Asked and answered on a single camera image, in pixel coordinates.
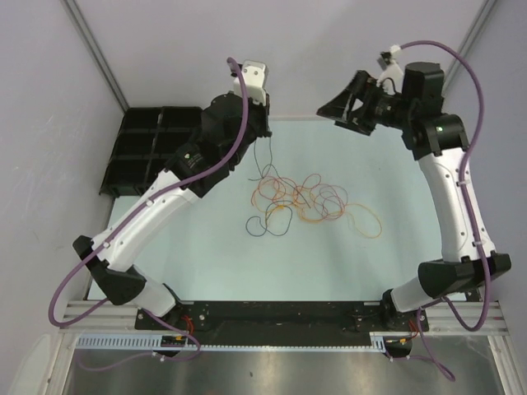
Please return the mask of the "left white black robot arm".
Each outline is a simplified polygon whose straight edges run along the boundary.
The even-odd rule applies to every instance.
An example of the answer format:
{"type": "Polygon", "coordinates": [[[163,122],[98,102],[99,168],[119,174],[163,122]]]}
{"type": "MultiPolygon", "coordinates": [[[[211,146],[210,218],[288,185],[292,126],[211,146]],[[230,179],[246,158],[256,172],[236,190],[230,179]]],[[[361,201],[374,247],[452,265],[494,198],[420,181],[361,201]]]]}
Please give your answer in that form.
{"type": "Polygon", "coordinates": [[[271,137],[269,99],[219,95],[201,113],[201,125],[166,162],[149,189],[112,226],[73,247],[92,279],[114,305],[135,304],[163,328],[176,327],[182,309],[169,286],[134,265],[136,258],[178,211],[227,178],[259,137],[271,137]]]}

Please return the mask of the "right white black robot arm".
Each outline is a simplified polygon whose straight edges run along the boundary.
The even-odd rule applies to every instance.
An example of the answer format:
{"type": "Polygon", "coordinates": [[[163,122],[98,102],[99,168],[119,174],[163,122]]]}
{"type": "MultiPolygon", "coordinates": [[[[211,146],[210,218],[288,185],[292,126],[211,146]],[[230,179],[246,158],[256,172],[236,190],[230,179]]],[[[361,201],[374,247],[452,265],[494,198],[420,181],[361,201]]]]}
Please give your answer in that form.
{"type": "Polygon", "coordinates": [[[370,135],[382,125],[401,131],[431,191],[441,232],[441,259],[420,263],[417,275],[381,299],[380,321],[399,330],[409,312],[497,279],[511,269],[484,229],[469,167],[462,162],[469,140],[461,118],[442,110],[444,72],[437,63],[416,62],[401,71],[402,90],[389,94],[385,72],[376,79],[359,70],[335,98],[317,110],[347,130],[370,135]]]}

